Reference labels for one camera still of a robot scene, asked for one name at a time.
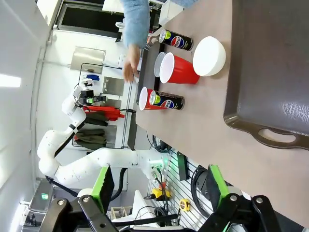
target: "tray handle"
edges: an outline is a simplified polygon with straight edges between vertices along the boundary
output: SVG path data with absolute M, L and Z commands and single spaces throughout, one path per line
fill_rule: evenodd
M 278 142 L 268 139 L 260 134 L 261 130 L 270 130 L 271 132 L 283 135 L 293 135 L 295 139 L 292 142 Z M 273 148 L 280 148 L 280 149 L 290 149 L 290 148 L 302 148 L 305 150 L 309 150 L 309 138 L 305 135 L 296 134 L 292 132 L 287 132 L 279 129 L 269 128 L 269 127 L 262 127 L 255 131 L 251 131 L 250 134 L 256 139 L 258 142 Z

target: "white bowl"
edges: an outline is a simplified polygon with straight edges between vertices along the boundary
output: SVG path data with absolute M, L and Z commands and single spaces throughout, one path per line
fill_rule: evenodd
M 197 75 L 212 76 L 224 66 L 226 53 L 223 45 L 212 36 L 199 42 L 193 56 L 193 68 Z

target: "window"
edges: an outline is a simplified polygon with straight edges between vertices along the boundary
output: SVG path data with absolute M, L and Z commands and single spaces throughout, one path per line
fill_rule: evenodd
M 57 28 L 117 37 L 119 28 L 116 22 L 122 22 L 122 13 L 102 11 L 104 0 L 67 0 L 60 9 L 56 22 Z

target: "green light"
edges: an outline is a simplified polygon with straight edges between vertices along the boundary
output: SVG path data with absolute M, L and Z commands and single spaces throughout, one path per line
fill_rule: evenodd
M 42 197 L 43 200 L 48 200 L 48 194 L 46 194 L 46 193 L 42 193 L 41 197 Z

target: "blue shirt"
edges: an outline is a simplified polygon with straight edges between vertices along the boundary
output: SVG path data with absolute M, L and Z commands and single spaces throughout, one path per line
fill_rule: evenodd
M 125 29 L 124 43 L 128 47 L 136 44 L 140 48 L 146 45 L 150 26 L 148 0 L 121 0 L 124 6 Z M 197 0 L 172 0 L 172 2 L 189 7 Z

